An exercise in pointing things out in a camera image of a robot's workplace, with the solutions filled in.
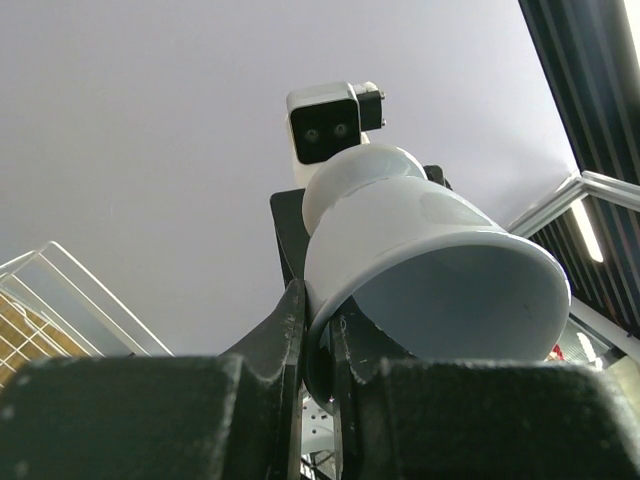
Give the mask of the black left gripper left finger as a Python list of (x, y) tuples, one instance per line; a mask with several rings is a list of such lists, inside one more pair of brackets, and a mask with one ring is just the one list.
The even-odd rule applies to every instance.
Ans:
[(1, 395), (5, 479), (296, 479), (302, 281), (217, 356), (32, 361)]

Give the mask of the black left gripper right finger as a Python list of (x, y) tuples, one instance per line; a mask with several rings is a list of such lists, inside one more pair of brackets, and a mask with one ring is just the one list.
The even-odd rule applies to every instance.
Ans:
[(639, 425), (603, 373), (427, 362), (356, 314), (330, 323), (341, 479), (635, 479)]

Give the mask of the light grey footed cup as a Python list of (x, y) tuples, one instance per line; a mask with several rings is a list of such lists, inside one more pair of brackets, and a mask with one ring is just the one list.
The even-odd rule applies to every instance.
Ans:
[(421, 359), (544, 359), (571, 291), (545, 249), (430, 181), (407, 151), (362, 144), (324, 163), (302, 199), (309, 244), (305, 383), (329, 407), (318, 353), (348, 300)]

